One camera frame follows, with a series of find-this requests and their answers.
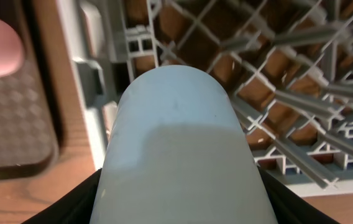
plastic rack grid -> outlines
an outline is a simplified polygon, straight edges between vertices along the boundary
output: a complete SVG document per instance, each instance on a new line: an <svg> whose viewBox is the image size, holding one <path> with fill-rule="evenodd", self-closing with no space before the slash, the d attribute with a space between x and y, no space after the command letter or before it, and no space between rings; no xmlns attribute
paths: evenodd
<svg viewBox="0 0 353 224"><path fill-rule="evenodd" d="M342 46L346 54L353 56L353 12L341 19L340 1L326 1L323 4L321 1L293 1L300 9L304 9L304 13L289 29L276 34L260 15L267 1L262 1L256 8L246 2L228 1L228 5L248 14L249 18L232 38L220 40L202 22L217 1L220 0L208 1L195 16L178 1L148 0L149 26L137 26L125 31L128 46L138 45L137 49L128 51L131 81L135 77L131 60L135 57L153 55L156 67L167 65L170 60L187 65L177 56L175 50L181 49L193 31L199 29L222 49L205 72L211 73L220 58L230 55L249 73L249 78L236 83L230 98L246 134L261 129L273 140L268 148L253 151L255 162L260 164L260 161L275 159L278 170L269 172L301 196L353 192L353 63L343 73L336 70L338 46ZM192 21L177 43L164 45L155 35L154 20L164 6L171 6ZM314 26L295 30L305 19L310 19ZM256 31L248 32L248 26L254 26ZM260 35L271 41L262 51L260 62L250 63L241 58L239 53L263 47L259 40ZM151 42L151 48L145 49L145 42ZM298 54L295 50L295 47L311 44L320 44L312 56ZM273 85L262 73L269 56L275 50L283 52L291 61L300 65L298 71L282 88ZM320 86L320 97L290 90L294 82L305 76L309 76ZM262 111L254 109L238 95L253 79L261 81L274 95ZM289 106L299 114L299 118L282 135L275 134L264 125L264 120L275 103ZM348 115L342 115L345 108L350 110ZM311 146L297 146L289 137L294 131L307 125L317 129L318 140ZM322 154L334 154L334 164L323 165L313 158Z"/></svg>

light blue cylinder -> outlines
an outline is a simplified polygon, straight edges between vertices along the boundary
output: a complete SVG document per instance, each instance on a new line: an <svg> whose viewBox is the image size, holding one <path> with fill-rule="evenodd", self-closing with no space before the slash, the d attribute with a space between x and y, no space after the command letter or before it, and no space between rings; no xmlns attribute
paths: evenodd
<svg viewBox="0 0 353 224"><path fill-rule="evenodd" d="M277 223L215 79L172 65L131 83L119 104L91 223Z"/></svg>

wooden surface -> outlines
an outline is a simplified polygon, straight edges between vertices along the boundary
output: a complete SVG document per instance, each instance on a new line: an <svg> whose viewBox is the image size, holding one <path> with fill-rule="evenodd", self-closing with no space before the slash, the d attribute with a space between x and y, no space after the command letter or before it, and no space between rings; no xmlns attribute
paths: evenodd
<svg viewBox="0 0 353 224"><path fill-rule="evenodd" d="M20 223L65 195L94 172L55 0L34 0L55 89L64 141L58 164L28 179L0 182L0 223ZM353 223L353 195L306 200L341 223Z"/></svg>

